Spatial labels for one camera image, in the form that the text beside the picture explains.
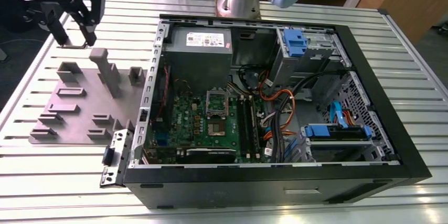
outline open computer tower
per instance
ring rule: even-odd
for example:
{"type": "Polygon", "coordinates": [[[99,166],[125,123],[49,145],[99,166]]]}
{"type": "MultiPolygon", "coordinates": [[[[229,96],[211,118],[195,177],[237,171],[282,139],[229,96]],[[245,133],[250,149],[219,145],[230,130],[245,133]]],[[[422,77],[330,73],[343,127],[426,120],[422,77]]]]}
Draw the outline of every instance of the open computer tower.
{"type": "Polygon", "coordinates": [[[101,187],[151,209],[354,202],[430,177],[346,26],[161,15],[101,187]]]}

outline ram slot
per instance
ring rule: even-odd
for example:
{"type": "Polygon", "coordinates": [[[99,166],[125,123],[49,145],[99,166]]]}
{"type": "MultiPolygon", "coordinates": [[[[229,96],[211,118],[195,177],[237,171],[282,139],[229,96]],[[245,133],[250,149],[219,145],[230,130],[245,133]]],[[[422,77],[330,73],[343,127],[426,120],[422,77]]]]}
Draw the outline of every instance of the ram slot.
{"type": "Polygon", "coordinates": [[[241,152],[241,157],[249,157],[249,139],[247,139],[247,132],[246,132],[246,124],[245,124],[245,113],[243,113],[243,100],[237,101],[235,105],[235,110],[237,110],[237,129],[238,129],[238,134],[239,134],[239,152],[241,152]]]}
{"type": "Polygon", "coordinates": [[[259,143],[258,143],[258,130],[257,130],[257,113],[254,111],[254,102],[253,99],[250,99],[250,121],[251,121],[251,132],[253,132],[253,147],[254,147],[254,156],[255,158],[259,158],[259,143]]]}
{"type": "Polygon", "coordinates": [[[249,153],[254,157],[255,147],[254,147],[254,136],[253,136],[253,126],[251,126],[251,109],[250,101],[243,100],[243,123],[246,128],[246,138],[249,142],[249,153]]]}

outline black computer chassis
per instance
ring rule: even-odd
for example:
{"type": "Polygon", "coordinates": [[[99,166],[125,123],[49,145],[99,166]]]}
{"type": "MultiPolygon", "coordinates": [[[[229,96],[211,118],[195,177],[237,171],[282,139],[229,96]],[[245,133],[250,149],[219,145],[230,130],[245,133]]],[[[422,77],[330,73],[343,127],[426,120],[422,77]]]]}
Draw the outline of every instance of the black computer chassis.
{"type": "Polygon", "coordinates": [[[123,185],[149,209],[281,206],[355,202],[394,186],[414,184],[430,177],[398,115],[346,26],[267,20],[226,19],[159,15],[198,26],[194,20],[241,22],[269,27],[301,25],[331,28],[337,34],[353,69],[374,107],[401,165],[266,167],[266,168],[154,168],[126,169],[123,185]],[[301,190],[318,190],[301,194],[301,190]]]}

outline motherboard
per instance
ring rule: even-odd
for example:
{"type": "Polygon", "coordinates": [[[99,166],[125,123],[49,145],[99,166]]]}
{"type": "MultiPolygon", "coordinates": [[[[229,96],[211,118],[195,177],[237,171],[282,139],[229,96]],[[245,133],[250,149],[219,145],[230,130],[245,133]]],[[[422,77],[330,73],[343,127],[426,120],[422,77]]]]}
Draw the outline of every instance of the motherboard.
{"type": "Polygon", "coordinates": [[[170,129],[153,131],[145,144],[143,162],[261,163],[262,135],[258,122],[262,102],[230,96],[226,91],[174,97],[170,129]]]}

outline metal bracket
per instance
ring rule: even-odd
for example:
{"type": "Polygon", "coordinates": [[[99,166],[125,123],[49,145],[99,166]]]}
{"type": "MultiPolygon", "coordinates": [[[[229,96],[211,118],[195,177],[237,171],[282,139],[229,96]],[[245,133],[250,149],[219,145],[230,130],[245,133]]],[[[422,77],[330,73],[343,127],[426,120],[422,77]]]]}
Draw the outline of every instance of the metal bracket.
{"type": "Polygon", "coordinates": [[[127,129],[115,131],[110,145],[102,156],[102,175],[99,187],[123,187],[123,171],[126,169],[133,134],[127,129]]]}

